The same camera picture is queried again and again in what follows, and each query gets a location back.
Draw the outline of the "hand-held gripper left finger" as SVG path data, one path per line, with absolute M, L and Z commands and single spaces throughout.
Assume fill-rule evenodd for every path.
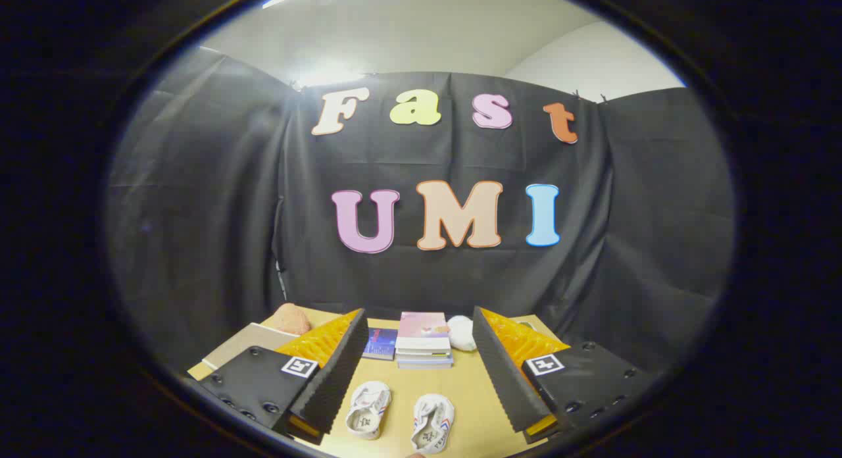
M 235 413 L 319 445 L 331 432 L 369 335 L 364 309 L 267 348 L 241 348 L 198 381 Z

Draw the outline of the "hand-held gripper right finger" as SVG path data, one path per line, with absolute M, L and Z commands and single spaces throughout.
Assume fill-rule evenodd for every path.
M 568 346 L 479 306 L 472 337 L 510 425 L 529 443 L 603 427 L 652 386 L 649 372 L 597 342 Z

